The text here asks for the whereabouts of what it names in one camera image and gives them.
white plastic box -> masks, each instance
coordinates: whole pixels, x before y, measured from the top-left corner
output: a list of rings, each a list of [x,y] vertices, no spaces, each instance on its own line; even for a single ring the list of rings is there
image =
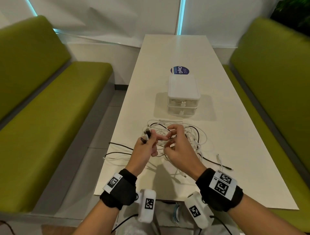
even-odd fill
[[[194,75],[170,75],[167,104],[169,114],[194,115],[199,100],[200,92]]]

blue sticker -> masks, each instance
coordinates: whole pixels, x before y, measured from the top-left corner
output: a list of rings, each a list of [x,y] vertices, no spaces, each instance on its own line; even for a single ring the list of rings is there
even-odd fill
[[[184,75],[184,74],[189,74],[188,68],[183,67],[183,66],[175,66],[175,67],[173,67],[170,71],[171,71],[171,73],[173,73],[173,74],[182,74],[182,75]]]

table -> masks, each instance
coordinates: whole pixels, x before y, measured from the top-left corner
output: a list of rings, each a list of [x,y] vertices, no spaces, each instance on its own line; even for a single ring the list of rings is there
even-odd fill
[[[234,169],[224,172],[264,206],[298,210],[206,36],[145,36],[111,141],[133,147],[148,120],[181,120],[168,115],[166,109],[168,79],[174,66],[186,67],[198,81],[200,106],[194,116],[183,121],[207,134],[202,145],[204,156],[216,162],[218,153],[223,165]],[[108,152],[113,151],[128,152],[110,145]],[[128,155],[116,153],[113,157]],[[105,161],[94,194],[100,195],[107,181],[127,162]],[[205,160],[203,163],[219,169]],[[156,191],[157,199],[174,201],[184,201],[199,191],[192,179],[172,176],[175,171],[164,157],[153,157],[138,177],[137,190],[150,188]]]

green cushion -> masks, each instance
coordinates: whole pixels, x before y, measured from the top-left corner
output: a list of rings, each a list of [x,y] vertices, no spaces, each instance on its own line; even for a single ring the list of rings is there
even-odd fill
[[[0,120],[70,59],[43,16],[0,30]]]
[[[0,131],[0,211],[33,209],[112,71],[72,63]]]
[[[229,69],[224,69],[238,93],[244,107],[246,108],[252,122],[254,123],[260,137],[269,151],[275,165],[277,166],[284,182],[292,194],[300,210],[271,209],[274,213],[287,220],[289,223],[304,232],[310,232],[310,190],[304,183],[293,164],[262,120],[261,116],[251,103],[250,99],[240,86],[239,82]]]
[[[258,18],[231,62],[310,172],[310,38]]]

left hand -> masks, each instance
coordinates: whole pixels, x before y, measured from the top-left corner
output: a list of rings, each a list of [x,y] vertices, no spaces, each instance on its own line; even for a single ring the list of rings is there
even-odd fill
[[[140,175],[150,157],[155,157],[158,155],[156,144],[159,140],[168,141],[168,138],[166,136],[156,134],[155,130],[151,130],[151,137],[146,144],[143,144],[141,138],[139,137],[125,169],[134,174],[136,177]]]

